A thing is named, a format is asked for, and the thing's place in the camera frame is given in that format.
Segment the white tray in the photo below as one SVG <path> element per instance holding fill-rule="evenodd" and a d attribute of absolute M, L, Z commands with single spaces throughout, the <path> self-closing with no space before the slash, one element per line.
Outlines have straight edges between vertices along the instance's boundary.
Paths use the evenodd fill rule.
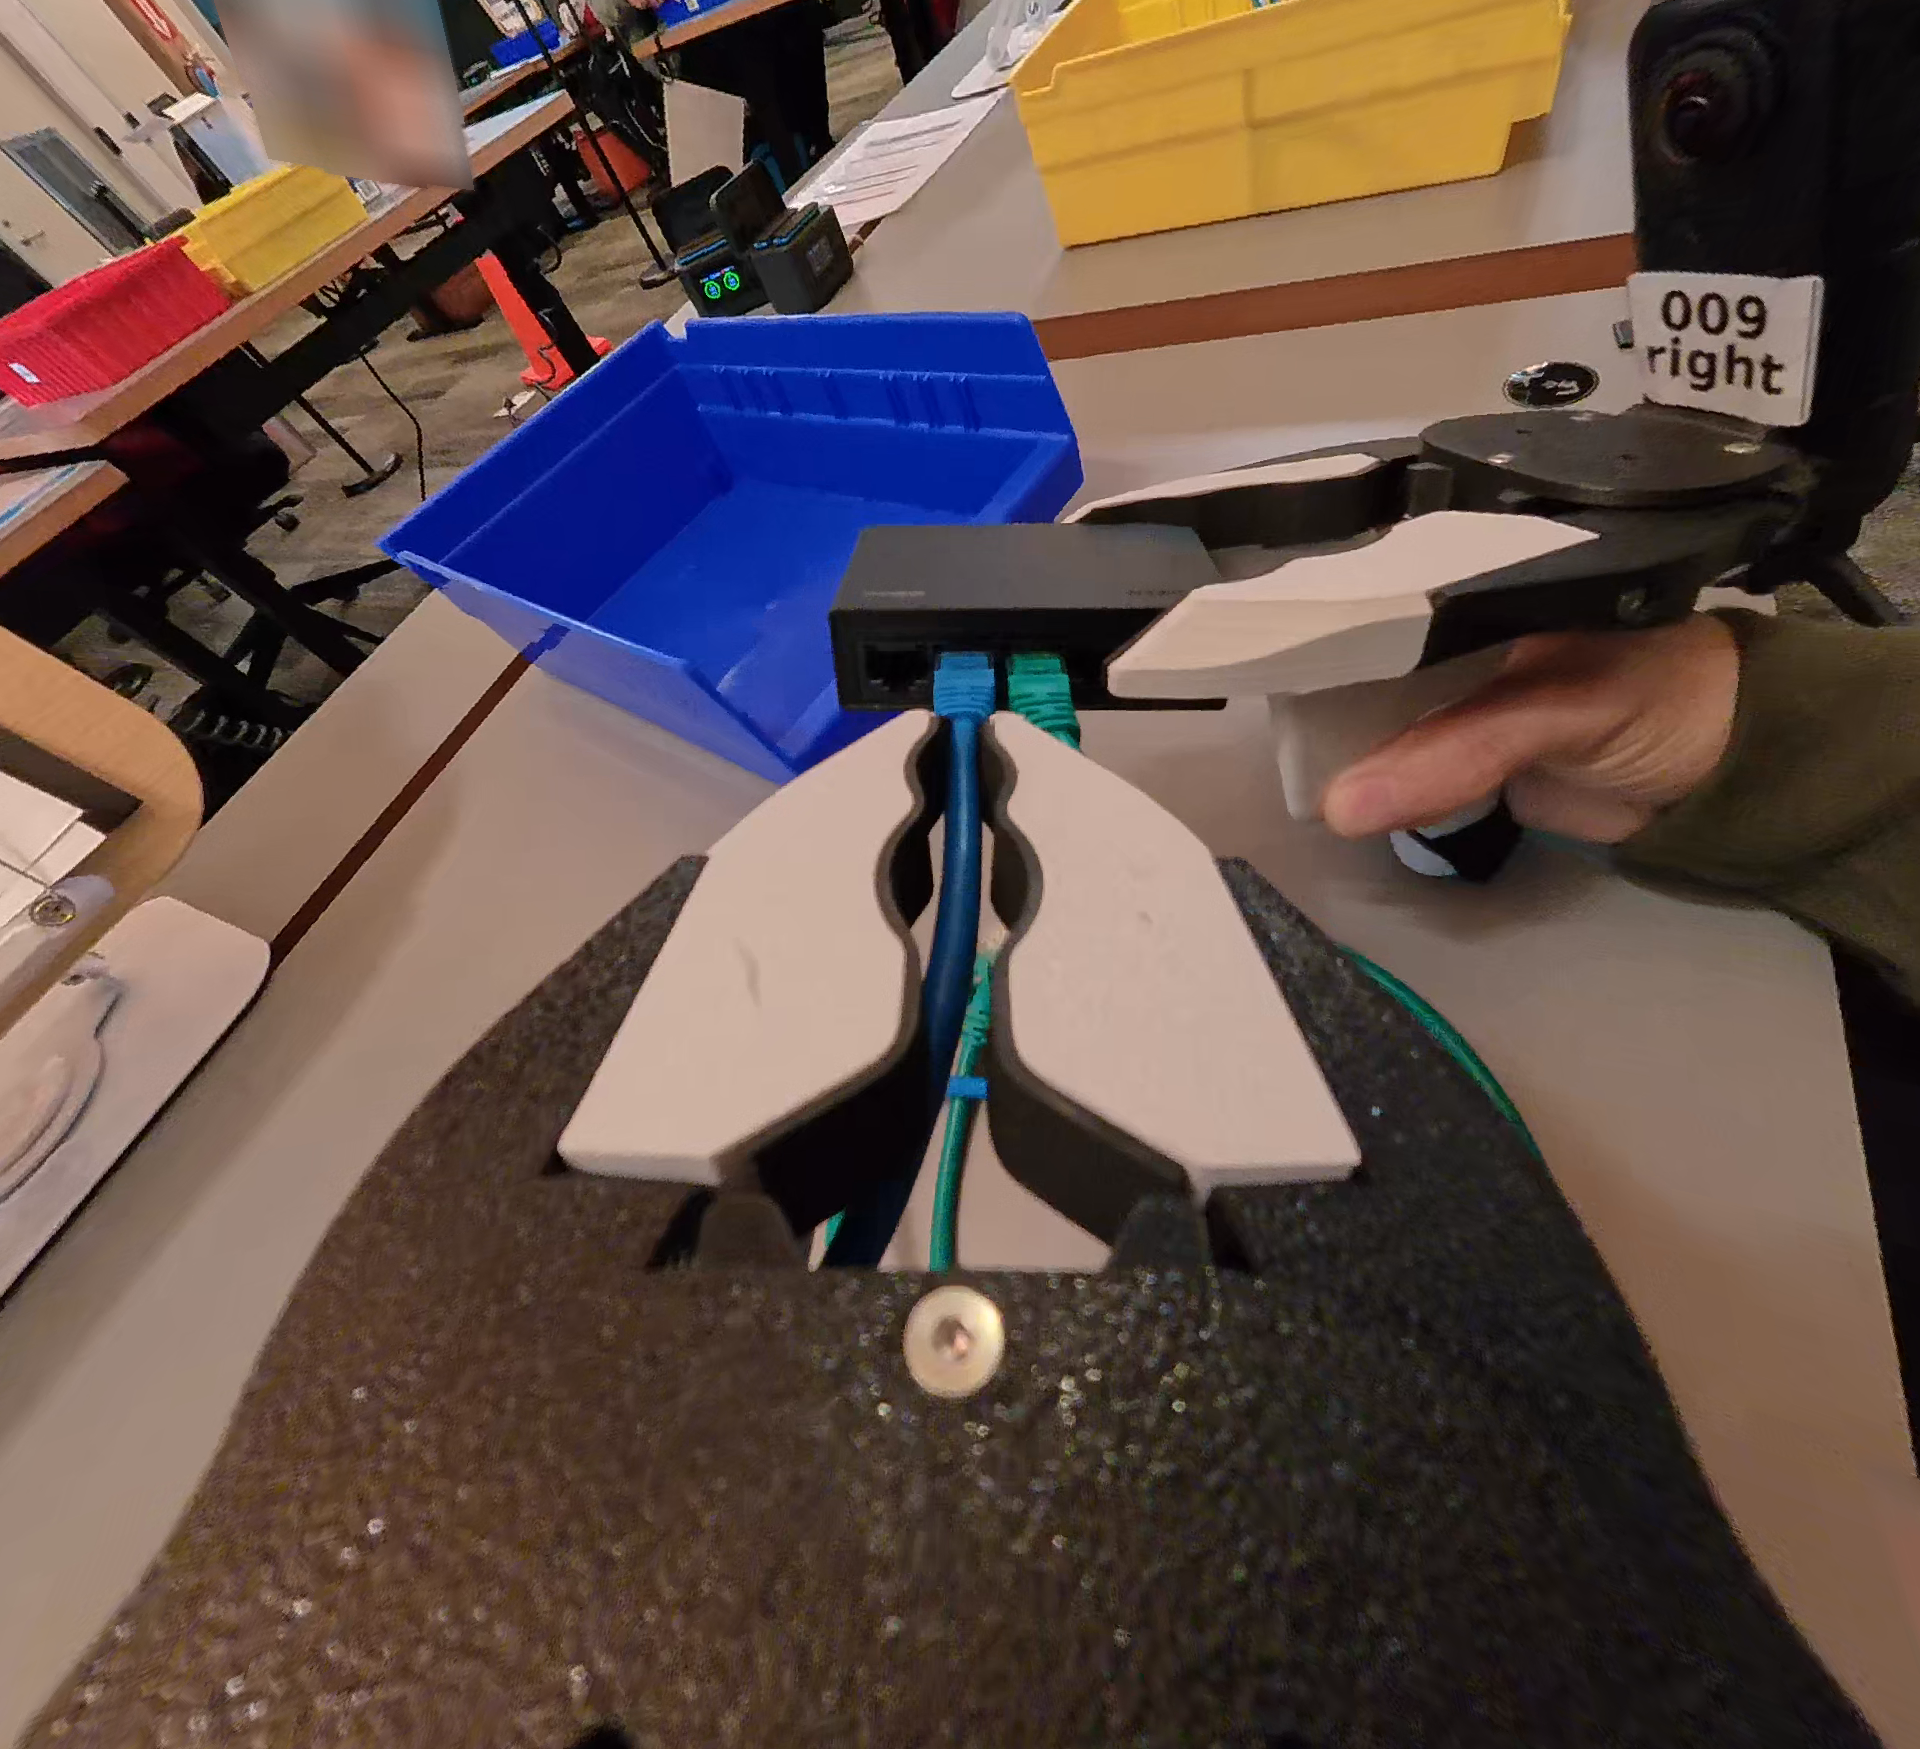
<path fill-rule="evenodd" d="M 3 1037 L 3 1294 L 67 1230 L 270 975 L 263 939 L 152 896 Z"/>

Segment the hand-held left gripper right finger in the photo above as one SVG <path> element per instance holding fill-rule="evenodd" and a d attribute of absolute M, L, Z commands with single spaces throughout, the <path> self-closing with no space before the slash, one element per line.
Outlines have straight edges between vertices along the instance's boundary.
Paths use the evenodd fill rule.
<path fill-rule="evenodd" d="M 1002 920 L 987 1138 L 1020 1187 L 1116 1248 L 1143 1203 L 1356 1172 L 1356 1131 L 1177 817 L 1014 712 L 983 731 L 983 811 Z"/>

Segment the red plastic bin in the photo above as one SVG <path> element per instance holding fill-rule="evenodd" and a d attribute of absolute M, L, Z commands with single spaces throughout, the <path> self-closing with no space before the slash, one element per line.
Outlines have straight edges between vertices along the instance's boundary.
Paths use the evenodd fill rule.
<path fill-rule="evenodd" d="M 3 394 L 21 406 L 113 390 L 232 307 L 172 234 L 3 314 Z"/>

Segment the person's right hand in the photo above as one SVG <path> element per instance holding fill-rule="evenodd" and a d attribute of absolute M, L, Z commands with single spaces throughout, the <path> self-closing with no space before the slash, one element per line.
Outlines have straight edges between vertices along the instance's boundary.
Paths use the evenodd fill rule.
<path fill-rule="evenodd" d="M 1524 829 L 1618 847 L 1716 776 L 1738 678 L 1742 647 L 1718 614 L 1532 635 L 1490 684 L 1343 765 L 1318 814 L 1359 840 L 1499 795 Z"/>

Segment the large yellow plastic bin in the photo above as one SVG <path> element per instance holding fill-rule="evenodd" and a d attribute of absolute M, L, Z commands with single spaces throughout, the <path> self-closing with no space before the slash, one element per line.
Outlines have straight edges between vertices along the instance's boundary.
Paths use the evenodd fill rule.
<path fill-rule="evenodd" d="M 1569 0 L 1072 0 L 1012 78 L 1064 250 L 1490 179 Z"/>

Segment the orange cone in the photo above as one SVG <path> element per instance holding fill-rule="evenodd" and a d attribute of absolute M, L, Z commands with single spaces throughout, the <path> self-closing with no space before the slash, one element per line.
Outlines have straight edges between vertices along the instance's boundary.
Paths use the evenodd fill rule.
<path fill-rule="evenodd" d="M 533 307 L 527 307 L 526 290 L 518 290 L 503 262 L 496 252 L 481 252 L 474 267 L 523 351 L 526 364 L 518 372 L 518 384 L 539 394 L 564 391 L 573 384 L 573 367 L 561 357 L 558 342 L 546 333 Z"/>

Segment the plywood furniture panel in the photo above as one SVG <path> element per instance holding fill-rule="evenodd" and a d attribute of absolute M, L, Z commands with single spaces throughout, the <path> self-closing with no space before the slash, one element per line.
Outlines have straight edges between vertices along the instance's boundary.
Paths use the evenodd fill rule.
<path fill-rule="evenodd" d="M 57 929 L 49 948 L 3 949 L 3 1030 L 12 1030 L 177 866 L 205 802 L 192 758 L 164 722 L 12 632 L 3 632 L 3 734 L 132 802 L 80 860 L 106 895 L 83 895 L 80 920 Z"/>

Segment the long wooden desk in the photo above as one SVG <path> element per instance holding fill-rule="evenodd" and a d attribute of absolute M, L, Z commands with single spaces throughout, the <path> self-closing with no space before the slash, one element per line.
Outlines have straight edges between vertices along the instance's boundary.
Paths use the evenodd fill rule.
<path fill-rule="evenodd" d="M 533 311 L 564 364 L 595 364 L 594 345 L 536 267 L 533 232 L 551 212 L 555 174 L 539 143 L 576 112 L 570 93 L 518 105 L 469 130 L 472 185 L 462 194 L 416 186 L 334 237 L 267 289 L 144 363 L 126 381 L 37 409 L 3 406 L 3 467 L 103 455 L 126 425 L 186 394 L 186 416 L 214 434 L 250 431 L 284 409 L 333 367 L 353 363 L 382 330 L 472 262 L 493 256 Z M 270 333 L 296 307 L 367 267 L 367 283 L 296 345 L 263 363 L 229 357 Z"/>

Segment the black office chair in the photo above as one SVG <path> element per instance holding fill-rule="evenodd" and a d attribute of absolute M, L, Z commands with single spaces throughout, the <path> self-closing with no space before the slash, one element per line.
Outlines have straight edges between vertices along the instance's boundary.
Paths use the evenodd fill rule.
<path fill-rule="evenodd" d="M 396 575 L 396 562 L 374 558 L 299 586 L 282 583 L 251 538 L 294 522 L 290 460 L 263 431 L 233 442 L 180 440 L 155 419 L 116 431 L 106 462 L 123 488 L 86 522 L 86 587 L 109 632 L 161 656 L 199 684 L 209 710 L 232 712 L 275 737 L 304 718 L 273 687 L 284 651 L 350 678 L 377 632 L 350 626 L 325 605 L 350 605 L 367 586 Z M 208 578 L 250 609 L 236 638 L 217 651 L 172 621 L 172 598 Z"/>

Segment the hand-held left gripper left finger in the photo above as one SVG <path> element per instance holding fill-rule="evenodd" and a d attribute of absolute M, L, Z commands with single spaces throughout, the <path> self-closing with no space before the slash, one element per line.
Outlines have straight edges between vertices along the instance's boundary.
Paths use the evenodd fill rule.
<path fill-rule="evenodd" d="M 926 1101 L 938 718 L 907 710 L 727 832 L 610 1037 L 558 1157 L 767 1196 L 810 1233 L 904 1165 Z"/>

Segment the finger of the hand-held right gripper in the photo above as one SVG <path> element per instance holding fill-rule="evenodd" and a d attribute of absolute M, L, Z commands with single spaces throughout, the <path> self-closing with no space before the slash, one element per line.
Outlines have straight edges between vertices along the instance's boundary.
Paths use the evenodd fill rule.
<path fill-rule="evenodd" d="M 1592 540 L 1552 516 L 1411 516 L 1351 553 L 1189 592 L 1107 661 L 1107 691 L 1192 703 L 1408 678 L 1441 587 Z"/>
<path fill-rule="evenodd" d="M 1305 553 L 1402 520 L 1414 448 L 1342 448 L 1181 476 L 1098 495 L 1069 513 L 1076 526 L 1189 529 L 1207 553 Z"/>

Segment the black charger case green lights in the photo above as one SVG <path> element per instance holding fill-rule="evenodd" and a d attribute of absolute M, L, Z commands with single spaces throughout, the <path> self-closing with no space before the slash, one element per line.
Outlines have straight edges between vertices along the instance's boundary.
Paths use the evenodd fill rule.
<path fill-rule="evenodd" d="M 730 179 L 730 170 L 710 167 L 656 203 L 672 275 L 698 317 L 738 317 L 767 307 L 751 258 L 733 250 L 715 218 L 712 195 Z"/>

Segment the white paper sheets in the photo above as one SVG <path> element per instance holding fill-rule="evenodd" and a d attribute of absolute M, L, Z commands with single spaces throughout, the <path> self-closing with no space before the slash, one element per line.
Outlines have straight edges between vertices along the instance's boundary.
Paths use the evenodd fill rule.
<path fill-rule="evenodd" d="M 816 171 L 807 171 L 787 194 L 787 206 L 830 207 L 846 228 L 868 228 L 894 218 L 957 154 L 1002 94 L 996 90 L 919 117 L 873 120 Z"/>

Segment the black network switch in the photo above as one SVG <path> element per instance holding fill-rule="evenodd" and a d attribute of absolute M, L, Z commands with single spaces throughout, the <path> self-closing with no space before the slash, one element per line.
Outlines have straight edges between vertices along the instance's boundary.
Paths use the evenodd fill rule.
<path fill-rule="evenodd" d="M 859 531 L 828 609 L 837 703 L 931 706 L 941 656 L 1052 656 L 1076 710 L 1131 710 L 1107 666 L 1218 578 L 1189 529 L 1126 522 L 874 526 Z"/>

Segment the large blue plastic bin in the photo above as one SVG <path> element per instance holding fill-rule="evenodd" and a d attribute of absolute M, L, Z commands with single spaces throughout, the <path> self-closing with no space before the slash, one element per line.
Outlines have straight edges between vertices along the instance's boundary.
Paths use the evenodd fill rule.
<path fill-rule="evenodd" d="M 1049 522 L 1083 485 L 1012 311 L 647 326 L 428 495 L 386 558 L 527 661 L 772 785 L 864 739 L 828 609 L 874 526 Z"/>

